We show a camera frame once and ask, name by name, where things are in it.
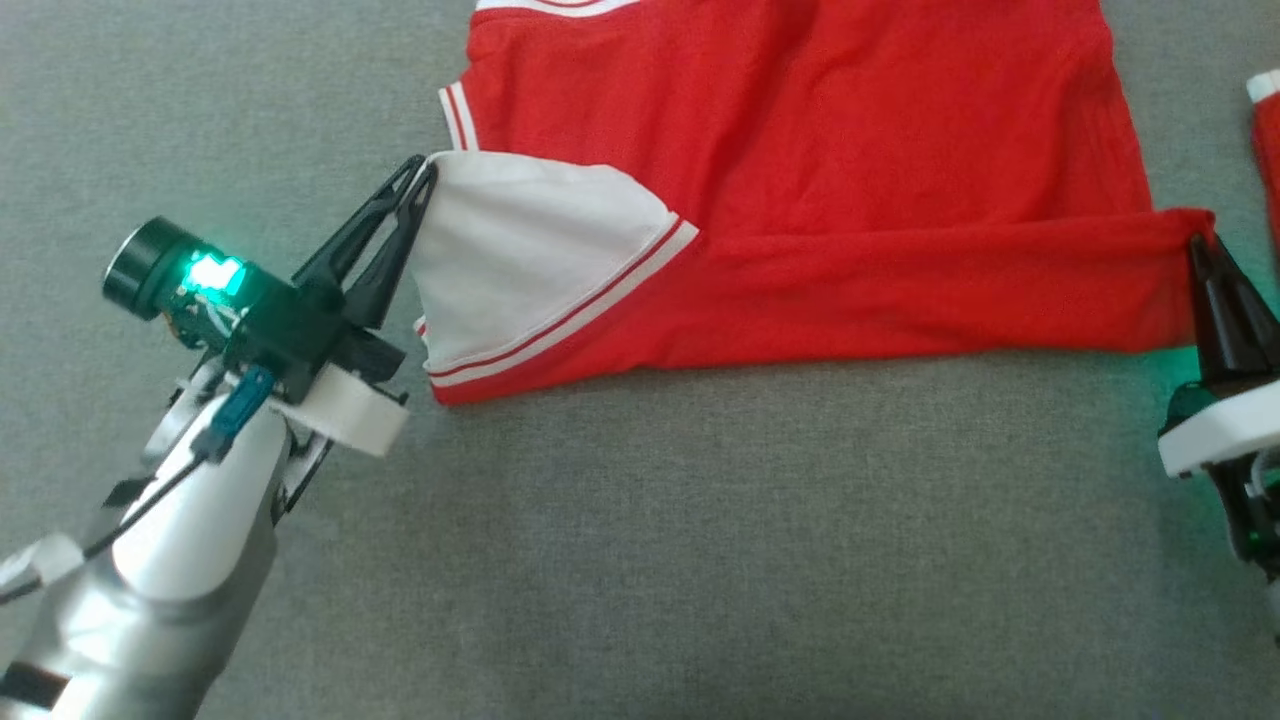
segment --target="black strap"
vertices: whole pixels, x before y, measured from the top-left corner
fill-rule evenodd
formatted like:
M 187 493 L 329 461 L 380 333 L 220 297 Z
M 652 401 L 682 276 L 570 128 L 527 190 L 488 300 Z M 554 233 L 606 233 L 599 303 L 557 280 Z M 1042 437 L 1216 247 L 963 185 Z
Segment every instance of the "black strap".
M 111 488 L 111 495 L 106 496 L 106 501 L 102 502 L 102 507 L 124 507 L 125 505 L 133 505 L 140 497 L 142 497 L 142 491 L 151 484 L 151 478 L 136 479 L 129 478 L 128 480 L 120 480 L 115 483 Z
M 41 670 L 26 662 L 14 662 L 0 676 L 0 700 L 52 710 L 70 678 Z

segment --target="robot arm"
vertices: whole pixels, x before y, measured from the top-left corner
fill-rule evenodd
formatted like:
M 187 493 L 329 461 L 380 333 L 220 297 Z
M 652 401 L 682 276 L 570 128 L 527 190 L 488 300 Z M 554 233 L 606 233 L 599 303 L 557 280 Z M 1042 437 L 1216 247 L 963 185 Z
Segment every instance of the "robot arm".
M 164 316 L 205 356 L 119 483 L 84 548 L 51 536 L 0 564 L 0 605 L 47 585 L 0 676 L 0 717 L 192 717 L 270 571 L 274 527 L 333 445 L 384 455 L 403 397 L 376 387 L 403 354 L 381 325 L 434 187 L 413 156 L 284 282 L 168 220 L 116 254 L 104 295 Z M 396 231 L 346 291 L 383 224 Z
M 1266 574 L 1280 632 L 1280 322 L 1220 240 L 1193 240 L 1189 263 L 1201 379 L 1170 400 L 1160 456 L 1169 477 L 1213 483 L 1231 550 Z

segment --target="white plastic part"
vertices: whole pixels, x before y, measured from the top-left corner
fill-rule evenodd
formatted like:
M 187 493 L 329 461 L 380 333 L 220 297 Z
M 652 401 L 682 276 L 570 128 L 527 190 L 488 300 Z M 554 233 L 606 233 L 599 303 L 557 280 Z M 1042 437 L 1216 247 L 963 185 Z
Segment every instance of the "white plastic part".
M 84 552 L 76 541 L 63 533 L 52 533 L 0 562 L 0 588 L 27 570 L 33 571 L 41 584 L 49 585 L 83 562 Z
M 1249 100 L 1253 100 L 1254 104 L 1262 102 L 1280 92 L 1280 69 L 1251 77 L 1244 87 L 1249 91 Z
M 200 411 L 125 518 L 191 462 L 191 443 L 225 401 L 227 396 L 218 397 Z M 288 442 L 279 415 L 253 415 L 220 464 L 197 468 L 115 541 L 111 553 L 120 578 L 140 596 L 166 602 L 219 588 L 243 555 Z
M 311 428 L 338 445 L 383 457 L 399 437 L 408 410 L 335 365 L 316 375 L 306 400 L 287 405 L 276 398 L 268 407 Z
M 1160 438 L 1165 473 L 1176 478 L 1280 445 L 1280 380 L 1210 405 Z

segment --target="red shirt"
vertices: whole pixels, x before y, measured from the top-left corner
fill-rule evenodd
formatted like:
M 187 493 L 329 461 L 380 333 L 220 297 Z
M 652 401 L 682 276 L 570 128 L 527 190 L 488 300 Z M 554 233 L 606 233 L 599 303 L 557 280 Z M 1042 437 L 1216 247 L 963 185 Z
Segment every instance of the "red shirt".
M 440 92 L 456 149 L 611 165 L 701 232 L 442 401 L 1192 337 L 1184 252 L 1212 218 L 1153 210 L 1097 0 L 481 0 L 467 55 Z

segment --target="black cable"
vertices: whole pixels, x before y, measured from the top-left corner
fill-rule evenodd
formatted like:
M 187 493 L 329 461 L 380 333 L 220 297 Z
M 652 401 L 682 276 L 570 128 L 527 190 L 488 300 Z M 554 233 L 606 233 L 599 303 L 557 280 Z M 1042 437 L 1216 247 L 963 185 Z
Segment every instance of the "black cable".
M 12 591 L 3 592 L 0 593 L 0 607 L 4 607 L 15 600 L 22 600 L 38 589 L 40 580 L 28 580 Z
M 183 480 L 189 478 L 191 474 L 195 473 L 196 469 L 200 468 L 204 462 L 205 462 L 205 456 L 197 454 L 195 457 L 191 459 L 191 462 L 183 465 L 182 469 L 178 470 L 177 474 L 174 474 L 174 477 L 165 480 L 165 483 L 160 487 L 160 489 L 157 489 L 155 495 L 148 497 L 147 501 L 143 502 L 137 509 L 137 511 L 125 518 L 115 528 L 111 528 L 109 533 L 104 534 L 101 538 L 96 539 L 92 544 L 86 547 L 83 553 L 84 564 L 92 561 L 99 555 L 106 552 L 106 550 L 111 547 L 111 544 L 114 544 L 115 541 L 120 539 L 120 536 L 129 532 L 129 529 L 133 528 L 133 525 L 137 525 L 138 520 L 142 520 L 142 518 L 146 516 L 147 512 L 150 512 L 156 505 L 159 505 L 160 501 L 164 500 L 166 495 L 173 492 L 175 487 L 182 484 Z M 155 475 L 151 475 L 151 478 L 148 479 L 148 482 L 155 482 L 155 480 L 156 480 Z M 44 587 L 44 583 L 41 583 L 38 579 L 35 579 L 26 582 L 12 591 L 5 591 L 0 593 L 0 607 L 4 607 L 10 602 L 27 597 L 28 594 L 38 591 L 41 587 Z
M 86 547 L 84 562 L 88 562 L 95 557 L 97 557 L 99 555 L 102 555 L 102 552 L 105 552 L 106 548 L 111 547 L 111 544 L 115 541 L 120 539 L 120 536 L 129 532 L 129 528 L 137 525 L 138 520 L 141 520 L 147 512 L 150 512 L 152 507 L 159 505 L 160 501 L 165 498 L 166 495 L 173 492 L 173 488 L 178 487 L 179 484 L 182 484 L 183 480 L 191 477 L 191 474 L 195 473 L 197 468 L 204 465 L 204 462 L 205 462 L 204 455 L 196 455 L 195 457 L 192 457 L 191 462 L 183 465 L 182 470 L 178 470 L 178 473 L 174 474 L 174 477 L 165 480 L 165 483 L 160 486 L 160 489 L 157 489 L 155 495 L 148 497 L 147 501 L 143 502 L 142 506 L 138 507 L 136 512 L 125 518 L 124 521 L 122 521 L 115 528 L 111 528 L 111 532 L 106 533 L 105 536 L 95 541 L 93 544 Z M 151 480 L 155 482 L 155 479 L 156 479 L 155 475 L 152 475 Z

